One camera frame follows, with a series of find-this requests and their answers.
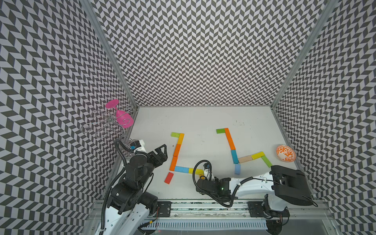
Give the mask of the orange block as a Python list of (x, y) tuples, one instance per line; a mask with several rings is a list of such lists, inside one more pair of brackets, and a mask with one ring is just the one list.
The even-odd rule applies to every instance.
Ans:
[(234, 145), (234, 142), (232, 140), (229, 141), (229, 146), (231, 150), (236, 150), (236, 147)]
[(172, 161), (171, 161), (171, 165), (170, 165), (170, 168), (169, 168), (170, 171), (175, 171), (177, 160), (178, 160), (178, 157), (173, 156)]
[(230, 131), (229, 131), (228, 128), (225, 128), (225, 134), (226, 134), (226, 138), (227, 138), (228, 142), (229, 142), (229, 143), (232, 142), (233, 139), (232, 139), (232, 137), (231, 137), (231, 134), (230, 134)]
[(174, 157), (178, 157), (179, 156), (180, 149), (181, 149), (181, 145), (177, 144), (176, 148), (174, 150), (174, 154), (173, 154)]

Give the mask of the lime green block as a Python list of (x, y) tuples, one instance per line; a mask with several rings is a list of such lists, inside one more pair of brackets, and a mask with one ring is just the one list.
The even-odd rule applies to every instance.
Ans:
[(171, 136), (175, 137), (175, 138), (179, 138), (180, 137), (180, 133), (172, 132)]

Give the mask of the sky blue block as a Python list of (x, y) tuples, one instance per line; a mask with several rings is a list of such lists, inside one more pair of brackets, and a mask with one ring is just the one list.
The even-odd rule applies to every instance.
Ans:
[(188, 167), (176, 166), (174, 171), (181, 172), (181, 173), (189, 173), (190, 169)]

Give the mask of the yellow block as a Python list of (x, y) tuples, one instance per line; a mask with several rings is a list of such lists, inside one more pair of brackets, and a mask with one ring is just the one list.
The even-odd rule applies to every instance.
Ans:
[(258, 152), (256, 154), (251, 155), (251, 157), (252, 157), (253, 160), (256, 160), (258, 158), (262, 158), (263, 156), (265, 156), (264, 152)]
[(204, 173), (204, 170), (202, 170), (202, 169), (196, 169), (195, 171), (194, 171), (194, 168), (189, 168), (189, 174), (197, 174), (197, 175), (204, 175), (205, 173)]

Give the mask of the teal block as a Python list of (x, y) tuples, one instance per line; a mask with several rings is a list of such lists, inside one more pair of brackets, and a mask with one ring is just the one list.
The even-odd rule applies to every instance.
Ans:
[(238, 156), (236, 150), (231, 150), (231, 156), (234, 164), (239, 164)]

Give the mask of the tan wooden block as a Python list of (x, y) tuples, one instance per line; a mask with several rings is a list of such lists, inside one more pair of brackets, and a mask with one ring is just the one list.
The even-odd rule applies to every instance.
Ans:
[(238, 161), (239, 161), (240, 164), (245, 163), (245, 162), (249, 162), (249, 161), (252, 161), (252, 160), (253, 160), (253, 158), (252, 158), (251, 155), (238, 158)]

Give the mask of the pale blue block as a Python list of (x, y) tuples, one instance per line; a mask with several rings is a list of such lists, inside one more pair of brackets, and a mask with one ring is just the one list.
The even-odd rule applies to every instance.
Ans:
[(235, 164), (235, 175), (240, 175), (241, 173), (241, 165)]

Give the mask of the light green block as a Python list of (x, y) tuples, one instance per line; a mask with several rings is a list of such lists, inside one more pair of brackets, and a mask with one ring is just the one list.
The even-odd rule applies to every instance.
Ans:
[(262, 156), (261, 159), (264, 161), (264, 163), (265, 163), (269, 168), (272, 167), (272, 163), (269, 161), (269, 159), (268, 159), (266, 156)]

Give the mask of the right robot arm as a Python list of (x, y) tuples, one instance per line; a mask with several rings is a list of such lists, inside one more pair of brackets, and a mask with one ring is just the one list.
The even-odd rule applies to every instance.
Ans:
[(218, 179), (213, 176), (209, 162), (204, 166), (204, 175), (199, 179), (193, 176), (196, 191), (225, 208), (231, 208), (239, 198), (256, 194), (264, 194), (260, 206), (261, 216), (265, 218), (282, 216), (289, 205), (318, 206), (311, 196), (306, 175), (300, 170), (273, 165), (261, 175)]

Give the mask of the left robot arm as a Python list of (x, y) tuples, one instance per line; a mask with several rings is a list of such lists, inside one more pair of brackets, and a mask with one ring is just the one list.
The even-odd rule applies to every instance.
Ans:
[(142, 143), (135, 141), (127, 147), (115, 140), (115, 148), (124, 164), (110, 183), (101, 209), (98, 235), (132, 235), (136, 231), (147, 235), (144, 228), (158, 216), (158, 198), (147, 191), (155, 168), (167, 160), (167, 146), (162, 145), (150, 153), (141, 151)]

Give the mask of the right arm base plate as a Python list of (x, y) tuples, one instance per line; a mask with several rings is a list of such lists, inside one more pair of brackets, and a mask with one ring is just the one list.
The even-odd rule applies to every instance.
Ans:
[(265, 219), (290, 217), (287, 207), (283, 211), (274, 211), (263, 201), (249, 201), (247, 206), (251, 217), (263, 217)]

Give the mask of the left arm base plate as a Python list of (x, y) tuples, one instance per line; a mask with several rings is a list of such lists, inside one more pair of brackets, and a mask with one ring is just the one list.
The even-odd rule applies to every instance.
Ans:
[(171, 206), (172, 202), (171, 201), (158, 201), (157, 202), (157, 209), (155, 212), (155, 217), (158, 218), (167, 218), (170, 217), (171, 215)]

